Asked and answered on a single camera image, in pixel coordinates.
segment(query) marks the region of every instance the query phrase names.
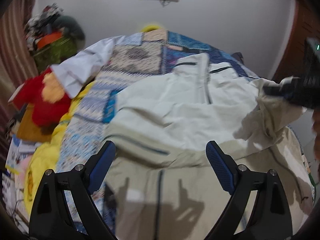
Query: yellow object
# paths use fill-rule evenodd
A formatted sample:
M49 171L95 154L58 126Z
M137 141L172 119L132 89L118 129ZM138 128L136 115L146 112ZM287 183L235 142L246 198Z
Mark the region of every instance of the yellow object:
M33 200L36 196L42 175L47 169L54 170L56 167L62 138L67 129L68 122L70 122L81 99L88 93L93 84L94 82L89 83L85 89L71 101L69 112L61 117L59 124L52 133L51 142L43 143L38 147L30 160L29 167L26 171L23 192L24 203L29 214L31 213Z
M142 33L147 33L147 32L155 31L155 30L158 30L158 29L161 29L161 27L158 26L158 25L148 25L148 26L144 27L141 30L141 32Z
M43 101L53 104L63 98L64 89L53 72L45 74L42 83L44 84L41 92Z

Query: metal screw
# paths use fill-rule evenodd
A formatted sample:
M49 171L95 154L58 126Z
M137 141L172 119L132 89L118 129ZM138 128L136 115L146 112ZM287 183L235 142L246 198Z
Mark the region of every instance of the metal screw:
M270 172L270 174L272 176L276 176L277 175L277 172L274 169L271 169L269 172Z
M44 174L47 175L47 176L49 176L51 173L52 173L52 170L51 170L51 169L47 169L47 170L44 172Z
M82 164L78 164L78 165L75 166L75 170L76 171L80 171L82 169L83 169L83 165Z
M245 165L243 165L243 164L240 164L240 165L238 166L238 168L239 168L239 170L241 170L241 171L246 171L246 170L247 170L247 166L245 166Z

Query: wooden door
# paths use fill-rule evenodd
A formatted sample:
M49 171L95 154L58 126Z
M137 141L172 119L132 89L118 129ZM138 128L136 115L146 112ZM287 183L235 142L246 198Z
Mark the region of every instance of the wooden door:
M288 46L272 80L279 83L285 77L299 77L305 73L302 62L304 41L308 37L320 41L320 24L311 10L301 0L297 0Z

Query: bed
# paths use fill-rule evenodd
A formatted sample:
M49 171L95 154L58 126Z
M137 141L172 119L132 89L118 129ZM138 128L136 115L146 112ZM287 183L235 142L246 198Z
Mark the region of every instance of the bed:
M204 53L208 63L216 66L213 73L222 73L221 69L228 72L223 76L226 80L230 79L229 74L235 80L241 78L243 84L260 80L255 73L229 54L178 33L159 29L148 33L136 33L122 39L121 43L114 47L111 59L101 68L94 84L90 85L85 95L82 94L76 99L77 103L73 106L69 117L60 121L59 139L56 140L53 137L50 144L39 150L39 153L44 152L46 147L52 147L55 144L55 157L48 156L45 159L36 152L30 161L24 189L24 202L28 212L31 212L37 186L46 169L53 168L55 172L71 170L76 164L85 163L99 150L101 142L109 138L117 142L118 156L106 176L105 183L92 195L92 198L113 233L119 239L128 237L131 239L153 237L181 240L204 238L228 200L228 194L218 189L217 182L213 183L214 187L209 187L206 183L199 187L191 186L192 183L200 185L199 181L206 180L208 177L212 177L209 181L216 180L211 167L204 165L201 170L194 169L192 164L190 167L177 167L179 171L185 169L182 174L177 175L174 174L174 169L159 166L159 163L155 167L152 162L148 165L142 164L145 159L137 161L137 156L134 154L121 154L125 152L125 149L121 148L125 142L112 138L108 134L110 123L115 123L115 116L119 116L117 95L121 91L126 91L126 87L138 84L146 78L172 73L175 67L185 63L181 62L182 58L192 58L194 55ZM308 163L303 150L292 129L288 126L284 127L279 136L281 142L266 147L259 152L259 155L251 154L247 159L239 158L236 162L246 164L253 170L264 172L268 170L267 166L258 164L262 160L268 163L268 167L276 167L286 193L290 192L288 194L290 197L288 195L287 197L290 198L291 211L299 211L299 219L293 220L294 232L296 232L312 207L315 188L312 185L313 179L308 172ZM286 155L283 155L285 147L288 150ZM285 167L275 155L282 155L281 160L286 161L284 162ZM299 175L295 174L298 179L294 178L294 174L290 171L295 167L300 172ZM192 181L194 178L192 175L196 177L199 173L202 174L199 181ZM175 182L172 182L171 185L170 176L175 177L172 180ZM160 193L164 181L170 186L164 187L165 192ZM207 188L210 190L207 190L206 199L202 199L200 193L206 192ZM214 199L218 205L207 204L212 201L210 200L212 192L216 195ZM113 195L117 200L116 207L108 202L110 196ZM301 198L307 196L303 205L298 203L299 195ZM77 229L85 232L72 197L67 192L66 198ZM243 217L242 224L238 227L240 231L245 228L253 202L254 195L251 196L246 216ZM210 209L215 211L213 216L210 216Z

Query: striped curtain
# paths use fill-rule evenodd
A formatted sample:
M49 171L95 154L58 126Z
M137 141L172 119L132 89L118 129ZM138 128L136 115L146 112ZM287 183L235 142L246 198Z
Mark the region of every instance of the striped curtain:
M0 158L5 159L8 142L4 127L15 114L8 100L15 89L26 79L38 75L30 56L24 27L31 18L35 0L12 0L0 19Z

